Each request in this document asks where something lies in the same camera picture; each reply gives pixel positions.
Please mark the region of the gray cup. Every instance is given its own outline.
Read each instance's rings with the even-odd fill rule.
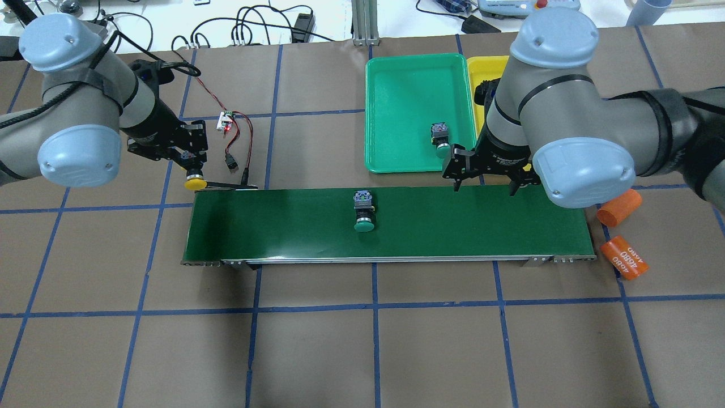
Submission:
[[[652,25],[670,7],[672,0],[637,0],[627,25]]]

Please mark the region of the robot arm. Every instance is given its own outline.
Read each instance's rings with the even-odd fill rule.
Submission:
[[[43,105],[0,116],[0,186],[41,174],[68,187],[105,184],[118,173],[119,130],[128,151],[174,160],[187,179],[203,180],[204,121],[180,121],[158,96],[177,63],[137,60],[129,68],[109,51],[113,39],[103,44],[62,13],[28,24],[20,51],[43,73]]]
[[[725,211],[725,89],[604,100],[586,69],[598,38],[594,23],[574,10],[552,7],[527,18],[497,88],[486,93],[476,148],[454,145],[444,177],[458,186],[506,174],[512,193],[541,182],[555,204],[583,208],[624,193],[635,176],[680,171]],[[535,173],[523,170],[530,156]]]

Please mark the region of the yellow bin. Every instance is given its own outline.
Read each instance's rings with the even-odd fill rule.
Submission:
[[[466,60],[468,65],[468,78],[471,80],[471,98],[476,92],[476,87],[482,81],[491,81],[501,78],[503,69],[506,68],[508,55],[495,57],[471,57]],[[486,112],[482,105],[473,103],[473,119],[476,123],[476,137],[481,134],[486,120]]]

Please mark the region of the green button cap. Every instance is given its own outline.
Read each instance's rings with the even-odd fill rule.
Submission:
[[[370,221],[360,221],[355,224],[355,231],[357,232],[370,232],[375,229],[375,224]]]
[[[438,158],[441,158],[441,159],[446,158],[450,153],[451,153],[450,145],[441,144],[440,146],[436,147],[436,156],[438,156]]]

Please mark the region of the light blue joint cap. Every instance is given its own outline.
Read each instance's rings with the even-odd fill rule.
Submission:
[[[35,70],[51,73],[90,57],[101,42],[101,37],[79,19],[65,13],[53,13],[28,24],[20,36],[18,48]]]
[[[597,26],[586,15],[565,7],[547,7],[523,21],[511,44],[511,55],[541,68],[574,68],[592,60],[598,42]]]
[[[619,197],[634,183],[634,159],[622,146],[593,137],[545,144],[534,154],[549,199],[564,208],[585,208]]]
[[[79,125],[50,136],[38,151],[43,176],[66,187],[98,187],[118,175],[121,138],[101,125]]]

